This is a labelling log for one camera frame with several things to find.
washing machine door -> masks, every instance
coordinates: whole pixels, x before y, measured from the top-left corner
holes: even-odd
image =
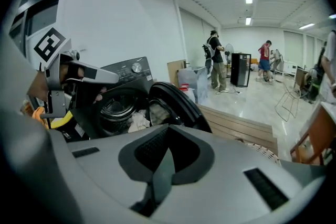
[[[211,133],[204,115],[182,91],[166,82],[155,83],[149,92],[152,125],[176,124]]]

wooden bench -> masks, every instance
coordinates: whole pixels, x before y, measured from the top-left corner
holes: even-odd
[[[227,138],[241,138],[245,143],[255,143],[278,155],[277,139],[272,126],[233,116],[231,114],[197,105],[207,119],[213,134]]]

floor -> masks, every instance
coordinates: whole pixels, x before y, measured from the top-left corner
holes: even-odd
[[[312,114],[313,105],[300,99],[297,117],[294,119],[291,115],[289,121],[286,122],[274,109],[285,92],[283,84],[276,81],[273,85],[264,81],[257,82],[256,77],[257,73],[251,72],[248,87],[236,88],[241,92],[240,95],[235,93],[218,94],[218,91],[210,87],[209,81],[208,98],[202,105],[271,125],[273,136],[278,140],[278,157],[290,161],[289,151],[299,140],[300,130]],[[230,92],[234,92],[234,86],[229,84],[229,79],[227,79],[227,83]],[[288,99],[285,106],[289,108],[290,105],[291,101]],[[280,105],[278,107],[280,107],[279,113],[286,119],[288,111],[281,108]]]

washing machine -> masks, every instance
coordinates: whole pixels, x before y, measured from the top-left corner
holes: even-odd
[[[167,82],[154,83],[146,57],[102,67],[119,75],[103,99],[71,112],[90,139],[128,132],[132,115],[141,111],[150,126],[175,124],[211,132],[199,108],[178,88]]]

black shirt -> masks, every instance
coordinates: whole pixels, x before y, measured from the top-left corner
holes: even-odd
[[[215,50],[215,55],[213,56],[212,60],[213,62],[223,62],[222,55],[218,49],[216,49],[217,46],[221,46],[219,40],[217,37],[212,37],[209,43],[212,47],[213,50]]]

